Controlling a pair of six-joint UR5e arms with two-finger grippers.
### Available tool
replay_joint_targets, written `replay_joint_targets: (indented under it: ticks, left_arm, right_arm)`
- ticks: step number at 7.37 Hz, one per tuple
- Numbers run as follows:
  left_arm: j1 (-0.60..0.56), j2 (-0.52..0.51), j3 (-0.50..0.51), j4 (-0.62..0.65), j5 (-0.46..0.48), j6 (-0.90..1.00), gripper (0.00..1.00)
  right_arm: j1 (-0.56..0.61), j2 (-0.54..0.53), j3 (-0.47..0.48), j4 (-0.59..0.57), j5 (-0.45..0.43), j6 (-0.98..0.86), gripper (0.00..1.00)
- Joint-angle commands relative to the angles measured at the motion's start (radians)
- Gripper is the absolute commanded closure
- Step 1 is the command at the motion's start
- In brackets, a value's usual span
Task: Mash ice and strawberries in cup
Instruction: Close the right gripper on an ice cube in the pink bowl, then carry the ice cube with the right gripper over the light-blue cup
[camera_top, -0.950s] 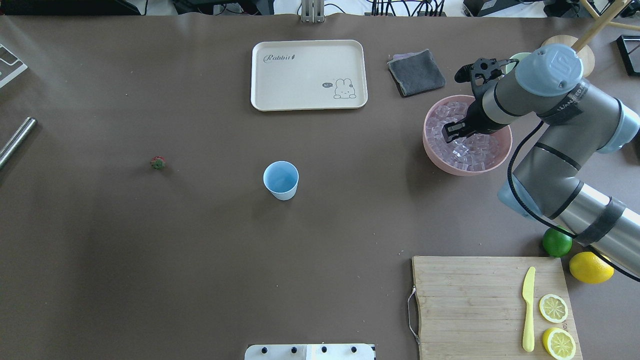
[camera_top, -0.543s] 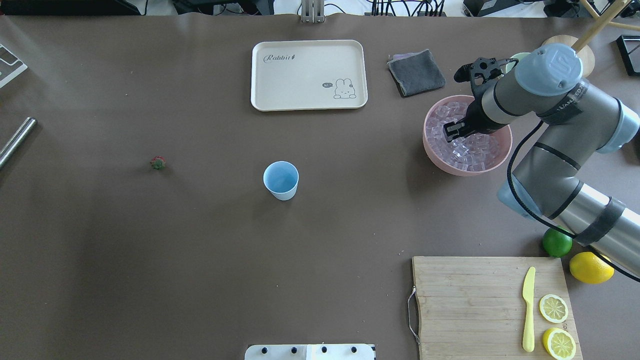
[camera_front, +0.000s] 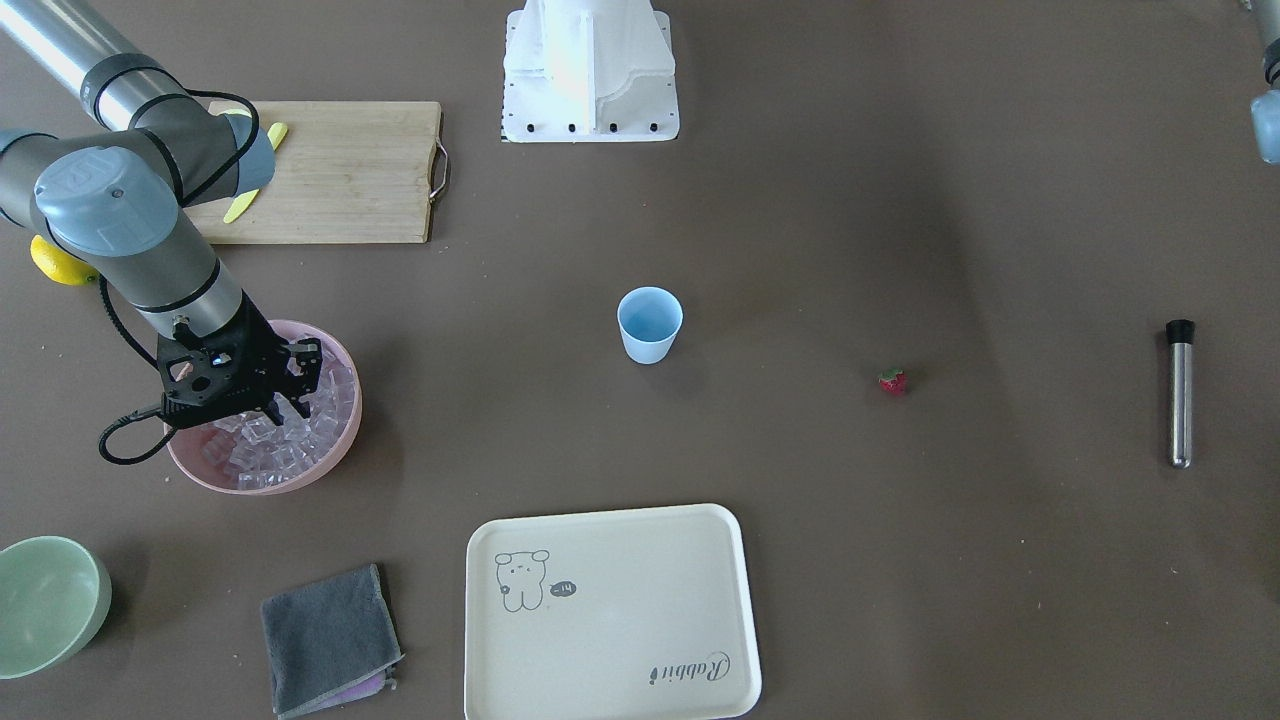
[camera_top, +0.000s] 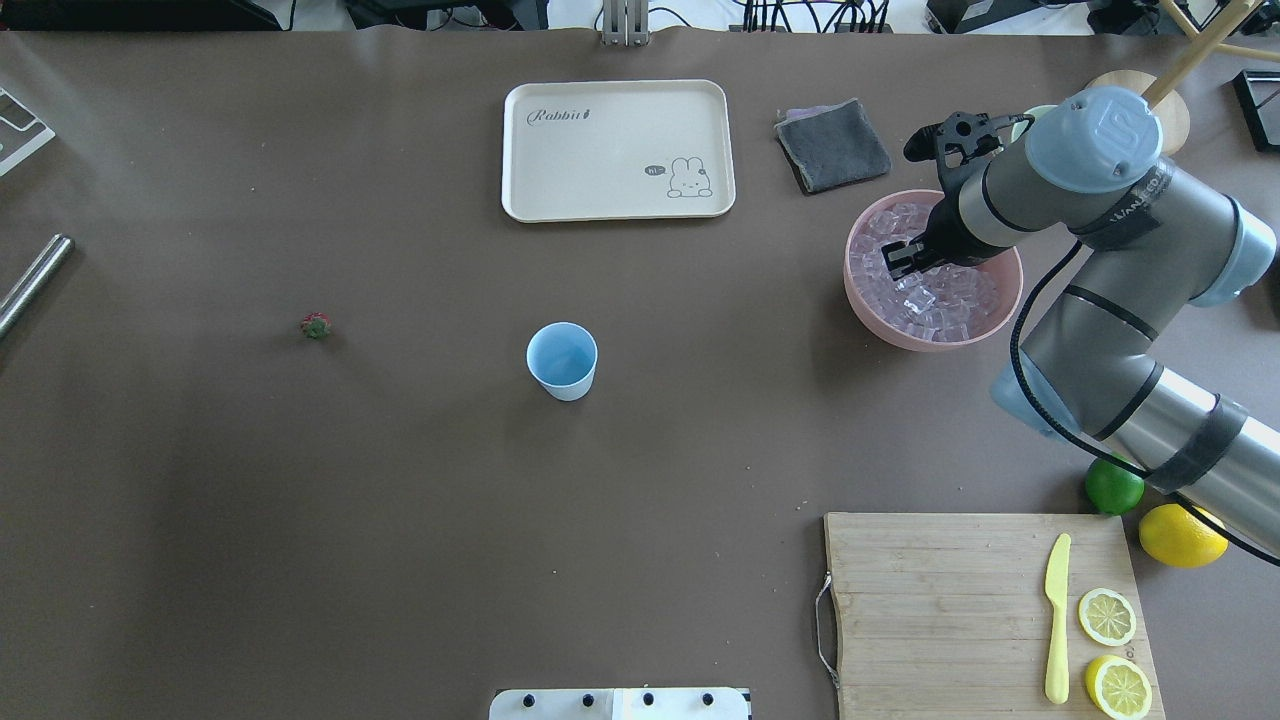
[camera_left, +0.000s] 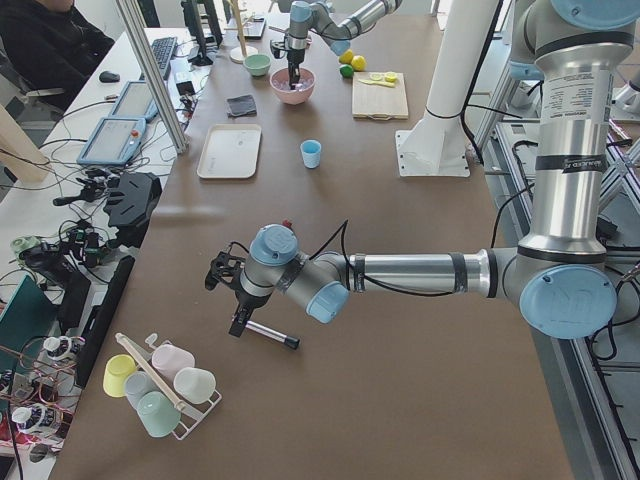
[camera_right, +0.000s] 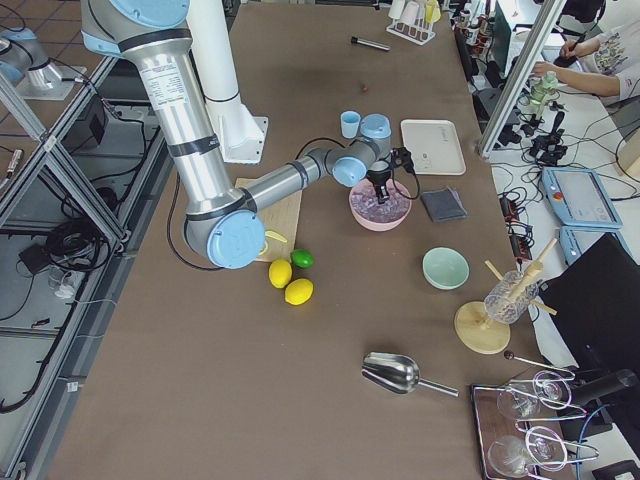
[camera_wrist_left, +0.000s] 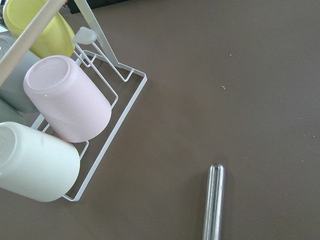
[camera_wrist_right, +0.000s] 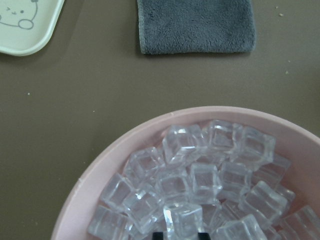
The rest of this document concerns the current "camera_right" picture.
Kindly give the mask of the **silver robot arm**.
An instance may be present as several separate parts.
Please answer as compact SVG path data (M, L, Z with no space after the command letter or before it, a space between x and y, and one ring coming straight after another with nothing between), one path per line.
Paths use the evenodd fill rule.
M259 210L325 176L352 187L391 159L389 120L371 114L348 146L312 149L236 188L224 155L232 141L259 140L262 131L235 83L219 111L238 110L238 120L216 120L207 97L222 89L224 77L236 78L221 2L84 1L81 18L87 49L137 68L187 193L184 238L219 269L242 268L259 256L266 236Z

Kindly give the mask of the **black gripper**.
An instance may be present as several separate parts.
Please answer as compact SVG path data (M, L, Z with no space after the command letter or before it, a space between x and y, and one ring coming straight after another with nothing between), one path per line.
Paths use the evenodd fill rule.
M366 173L366 179L374 186L377 202L384 204L390 198L389 189L386 186L391 178L393 167L384 160L378 160L371 165Z

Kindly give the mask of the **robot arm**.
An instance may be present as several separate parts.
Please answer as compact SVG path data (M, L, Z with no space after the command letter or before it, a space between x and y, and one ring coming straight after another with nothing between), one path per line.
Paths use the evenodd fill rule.
M28 100L63 101L74 84L74 71L58 66L28 28L1 31L1 73Z

